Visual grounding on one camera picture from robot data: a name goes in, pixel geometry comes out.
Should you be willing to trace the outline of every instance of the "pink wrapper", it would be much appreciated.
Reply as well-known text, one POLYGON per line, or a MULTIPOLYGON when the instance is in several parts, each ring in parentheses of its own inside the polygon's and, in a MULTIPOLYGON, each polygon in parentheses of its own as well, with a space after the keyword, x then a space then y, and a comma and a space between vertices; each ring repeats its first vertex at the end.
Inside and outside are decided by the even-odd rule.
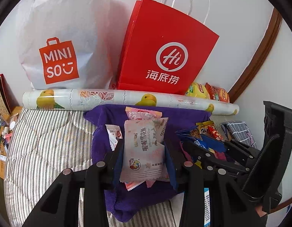
POLYGON ((129 183, 125 183, 125 186, 126 186, 127 191, 130 191, 130 190, 134 189, 135 187, 139 186, 142 183, 144 183, 144 181, 141 181, 141 182, 129 182, 129 183))
POLYGON ((160 178, 165 164, 163 141, 168 118, 126 120, 121 182, 141 182, 160 178))
POLYGON ((126 107, 125 112, 130 120, 150 120, 159 119, 162 117, 162 113, 158 111, 138 109, 134 107, 126 107))

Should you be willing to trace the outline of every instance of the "red snack bag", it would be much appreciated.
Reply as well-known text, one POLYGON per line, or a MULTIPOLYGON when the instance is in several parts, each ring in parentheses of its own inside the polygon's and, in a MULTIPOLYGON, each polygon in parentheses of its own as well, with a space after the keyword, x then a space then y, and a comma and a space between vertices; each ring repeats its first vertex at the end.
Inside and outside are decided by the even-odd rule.
POLYGON ((205 84, 205 87, 209 93, 210 99, 221 102, 230 102, 229 95, 223 88, 212 86, 208 83, 205 84))
POLYGON ((214 127, 208 126, 207 132, 214 139, 218 141, 224 141, 224 138, 222 137, 222 135, 216 129, 214 129, 214 127))

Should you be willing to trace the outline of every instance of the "wooden frame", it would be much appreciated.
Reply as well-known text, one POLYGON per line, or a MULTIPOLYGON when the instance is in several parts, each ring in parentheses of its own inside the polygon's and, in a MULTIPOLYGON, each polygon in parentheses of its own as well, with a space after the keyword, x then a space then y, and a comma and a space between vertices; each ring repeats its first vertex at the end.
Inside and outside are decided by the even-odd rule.
POLYGON ((251 62, 229 91, 231 103, 234 103, 237 98, 244 92, 266 60, 277 37, 281 20, 282 16, 277 11, 277 9, 274 8, 266 33, 251 62))
POLYGON ((283 203, 279 204, 276 208, 271 209, 270 213, 274 213, 278 210, 281 210, 287 206, 289 206, 290 204, 292 204, 292 197, 286 201, 284 201, 283 203))

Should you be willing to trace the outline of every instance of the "miniso bag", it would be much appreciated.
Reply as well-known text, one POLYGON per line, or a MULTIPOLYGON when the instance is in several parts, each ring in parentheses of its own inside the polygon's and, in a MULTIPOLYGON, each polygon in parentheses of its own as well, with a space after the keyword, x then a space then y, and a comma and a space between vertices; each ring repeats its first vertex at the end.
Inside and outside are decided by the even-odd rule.
POLYGON ((19 61, 35 89, 109 87, 108 10, 109 0, 20 1, 19 61))

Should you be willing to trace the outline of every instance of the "striped mattress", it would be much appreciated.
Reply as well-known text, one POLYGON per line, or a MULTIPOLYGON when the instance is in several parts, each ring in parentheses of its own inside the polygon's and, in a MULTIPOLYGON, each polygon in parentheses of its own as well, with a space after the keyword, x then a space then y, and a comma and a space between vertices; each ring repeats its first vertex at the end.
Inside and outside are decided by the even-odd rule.
MULTIPOLYGON (((12 227, 20 227, 39 199, 65 168, 92 165, 96 127, 81 111, 22 109, 7 153, 4 195, 12 227)), ((78 226, 83 226, 84 189, 80 191, 78 226)), ((175 227, 170 202, 141 209, 127 223, 107 212, 110 226, 175 227)))

